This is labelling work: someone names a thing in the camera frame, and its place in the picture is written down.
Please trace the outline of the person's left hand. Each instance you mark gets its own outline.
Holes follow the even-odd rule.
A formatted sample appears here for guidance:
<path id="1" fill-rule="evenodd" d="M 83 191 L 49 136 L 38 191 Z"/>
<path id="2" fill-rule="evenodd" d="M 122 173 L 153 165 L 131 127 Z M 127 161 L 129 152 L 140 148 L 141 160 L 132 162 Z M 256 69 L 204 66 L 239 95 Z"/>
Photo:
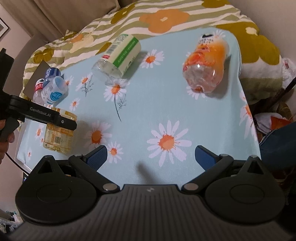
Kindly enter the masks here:
<path id="1" fill-rule="evenodd" d="M 14 132 L 12 132 L 8 135 L 8 139 L 6 141 L 0 142 L 0 164 L 2 163 L 5 153 L 9 149 L 9 144 L 13 143 L 14 141 L 15 141 L 15 134 Z"/>

